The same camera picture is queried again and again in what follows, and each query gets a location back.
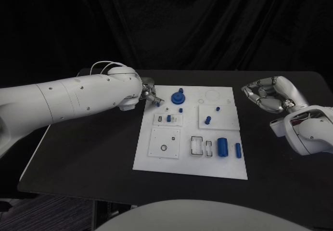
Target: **black table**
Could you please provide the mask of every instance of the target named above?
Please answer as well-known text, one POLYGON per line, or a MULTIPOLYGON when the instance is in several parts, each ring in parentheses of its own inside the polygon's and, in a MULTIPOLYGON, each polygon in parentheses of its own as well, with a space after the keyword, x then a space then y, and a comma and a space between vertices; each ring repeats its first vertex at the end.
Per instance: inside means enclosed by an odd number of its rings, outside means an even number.
POLYGON ((161 200, 226 202, 311 227, 333 228, 333 155, 299 156, 269 121, 285 116, 262 111, 240 87, 285 76, 309 104, 333 105, 333 94, 315 72, 138 70, 157 85, 233 87, 247 180, 132 170, 144 112, 113 108, 50 126, 18 183, 24 192, 142 205, 161 200))

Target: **white cable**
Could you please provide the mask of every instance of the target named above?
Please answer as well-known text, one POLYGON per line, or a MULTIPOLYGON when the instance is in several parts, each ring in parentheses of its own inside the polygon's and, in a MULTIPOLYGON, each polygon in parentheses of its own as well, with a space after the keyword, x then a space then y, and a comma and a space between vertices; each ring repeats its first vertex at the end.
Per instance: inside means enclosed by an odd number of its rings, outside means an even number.
POLYGON ((116 64, 116 65, 119 65, 119 66, 125 66, 123 64, 116 63, 116 62, 111 62, 111 61, 99 61, 99 62, 93 63, 93 65, 92 65, 92 67, 90 67, 90 74, 92 74, 92 68, 93 68, 93 66, 95 66, 96 64, 99 64, 99 63, 109 63, 109 64, 116 64))

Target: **blue object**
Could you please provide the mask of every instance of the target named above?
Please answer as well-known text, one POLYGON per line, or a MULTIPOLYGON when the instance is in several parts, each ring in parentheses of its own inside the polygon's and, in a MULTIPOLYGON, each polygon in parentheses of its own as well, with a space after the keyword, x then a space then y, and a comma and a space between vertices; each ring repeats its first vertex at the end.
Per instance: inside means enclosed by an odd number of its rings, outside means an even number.
POLYGON ((217 153, 220 157, 227 156, 227 142, 226 138, 217 138, 217 153))
POLYGON ((171 102, 174 104, 181 104, 184 102, 184 94, 183 88, 178 88, 178 92, 173 93, 171 95, 171 102))
POLYGON ((240 158, 240 144, 236 143, 236 157, 240 158))
POLYGON ((210 123, 210 119, 211 119, 211 117, 207 116, 207 117, 206 117, 206 121, 204 121, 206 124, 210 123))

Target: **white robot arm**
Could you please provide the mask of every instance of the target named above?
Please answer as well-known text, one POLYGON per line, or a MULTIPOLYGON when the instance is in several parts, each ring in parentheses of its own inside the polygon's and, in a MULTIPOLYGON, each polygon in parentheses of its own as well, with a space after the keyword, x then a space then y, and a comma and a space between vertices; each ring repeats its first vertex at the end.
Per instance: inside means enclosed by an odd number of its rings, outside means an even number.
POLYGON ((126 111, 138 99, 160 103, 154 81, 121 66, 108 75, 87 75, 0 89, 0 157, 37 128, 113 107, 126 111))
POLYGON ((282 76, 260 79, 243 86, 240 90, 266 112, 286 111, 289 113, 284 118, 273 120, 269 126, 278 137, 285 136, 298 154, 333 153, 331 108, 308 106, 304 96, 282 76), (259 95, 252 93, 250 88, 259 88, 259 95))

